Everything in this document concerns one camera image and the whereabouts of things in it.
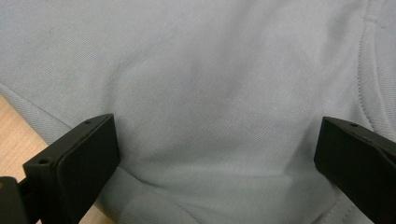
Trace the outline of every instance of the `fabric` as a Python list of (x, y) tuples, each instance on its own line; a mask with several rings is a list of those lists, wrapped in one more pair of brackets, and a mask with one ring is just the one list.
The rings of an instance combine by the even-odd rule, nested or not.
[(371, 223), (313, 156), (323, 116), (396, 140), (382, 4), (3, 1), (0, 92), (49, 144), (115, 115), (117, 223)]

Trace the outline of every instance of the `wooden surface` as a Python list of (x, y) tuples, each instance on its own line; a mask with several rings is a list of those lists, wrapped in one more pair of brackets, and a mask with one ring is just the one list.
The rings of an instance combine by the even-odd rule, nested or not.
[[(22, 165), (46, 147), (46, 143), (0, 95), (0, 176), (24, 179)], [(95, 206), (80, 221), (82, 224), (112, 224)]]

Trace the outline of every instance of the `cloth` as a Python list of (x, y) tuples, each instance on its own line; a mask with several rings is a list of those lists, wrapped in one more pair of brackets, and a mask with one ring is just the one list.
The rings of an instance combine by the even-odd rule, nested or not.
[(3, 1), (0, 92), (49, 144), (115, 115), (117, 223), (371, 223), (313, 156), (323, 116), (396, 140), (382, 4)]

